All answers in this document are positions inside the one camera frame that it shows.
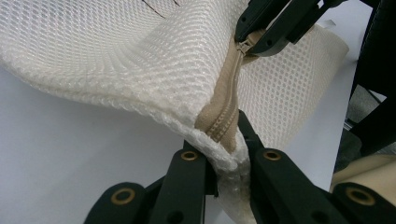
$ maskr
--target white mesh fabric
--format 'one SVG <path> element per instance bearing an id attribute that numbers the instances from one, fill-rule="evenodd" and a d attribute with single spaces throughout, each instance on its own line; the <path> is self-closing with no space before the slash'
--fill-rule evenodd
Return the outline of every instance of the white mesh fabric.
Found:
<path id="1" fill-rule="evenodd" d="M 246 6 L 246 0 L 0 0 L 0 64 L 42 91 L 137 111 L 181 134 L 214 165 L 226 212 L 254 223 L 243 136 L 236 135 L 229 155 L 194 129 Z M 344 54 L 335 35 L 316 28 L 296 47 L 243 68 L 240 105 L 265 145 L 283 148 Z"/>
<path id="2" fill-rule="evenodd" d="M 296 45 L 245 65 L 239 106 L 266 147 L 284 149 L 314 110 L 347 53 L 347 45 L 314 26 Z"/>

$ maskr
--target zipper teeth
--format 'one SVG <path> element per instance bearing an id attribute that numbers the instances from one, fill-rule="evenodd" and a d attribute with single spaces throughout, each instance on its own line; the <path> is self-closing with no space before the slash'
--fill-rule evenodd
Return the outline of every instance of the zipper teeth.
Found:
<path id="1" fill-rule="evenodd" d="M 249 42 L 245 41 L 242 43 L 238 43 L 236 46 L 237 56 L 236 60 L 234 60 L 233 69 L 231 73 L 231 77 L 229 79 L 229 88 L 227 90 L 227 98 L 226 98 L 226 105 L 224 106 L 223 110 L 217 117 L 216 121 L 210 127 L 210 129 L 206 132 L 208 136 L 215 142 L 219 142 L 224 134 L 230 128 L 235 116 L 238 114 L 238 104 L 237 104 L 237 95 L 236 95 L 236 88 L 237 88 L 237 80 L 240 71 L 240 67 L 242 65 L 242 61 L 246 52 L 251 48 Z"/>

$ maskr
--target zipper slider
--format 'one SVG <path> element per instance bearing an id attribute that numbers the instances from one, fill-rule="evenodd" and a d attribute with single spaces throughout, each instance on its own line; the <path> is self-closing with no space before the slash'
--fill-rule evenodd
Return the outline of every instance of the zipper slider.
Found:
<path id="1" fill-rule="evenodd" d="M 241 51 L 244 56 L 247 55 L 247 52 L 253 47 L 253 44 L 250 42 L 249 39 L 245 40 L 244 42 L 239 42 L 236 44 L 236 49 Z"/>
<path id="2" fill-rule="evenodd" d="M 253 48 L 257 44 L 257 42 L 259 42 L 260 38 L 262 38 L 264 33 L 265 33 L 264 29 L 260 29 L 251 33 L 250 35 L 247 36 L 247 39 L 244 42 L 239 42 L 236 44 L 236 49 L 241 51 L 244 54 L 244 56 L 246 56 L 247 52 L 251 48 Z"/>

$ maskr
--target beige zipper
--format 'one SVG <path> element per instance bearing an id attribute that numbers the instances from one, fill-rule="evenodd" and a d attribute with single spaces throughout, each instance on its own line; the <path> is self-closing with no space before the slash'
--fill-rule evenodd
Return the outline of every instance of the beige zipper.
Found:
<path id="1" fill-rule="evenodd" d="M 195 122 L 195 128 L 205 132 L 215 142 L 220 142 L 232 153 L 235 150 L 235 135 L 238 123 L 237 81 L 242 62 L 254 40 L 248 38 L 235 43 L 233 38 L 226 60 L 220 71 L 218 82 L 210 103 L 204 106 Z"/>

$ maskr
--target white table surface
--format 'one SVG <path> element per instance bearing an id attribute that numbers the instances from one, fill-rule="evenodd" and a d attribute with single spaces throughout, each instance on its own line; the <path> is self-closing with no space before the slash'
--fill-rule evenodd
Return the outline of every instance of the white table surface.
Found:
<path id="1" fill-rule="evenodd" d="M 286 152 L 328 189 L 371 9 L 345 2 L 321 19 L 350 52 Z M 120 182 L 147 186 L 165 175 L 183 139 L 136 113 L 84 105 L 37 91 L 0 67 L 0 223 L 82 223 L 99 196 Z M 231 223 L 212 197 L 206 223 Z"/>

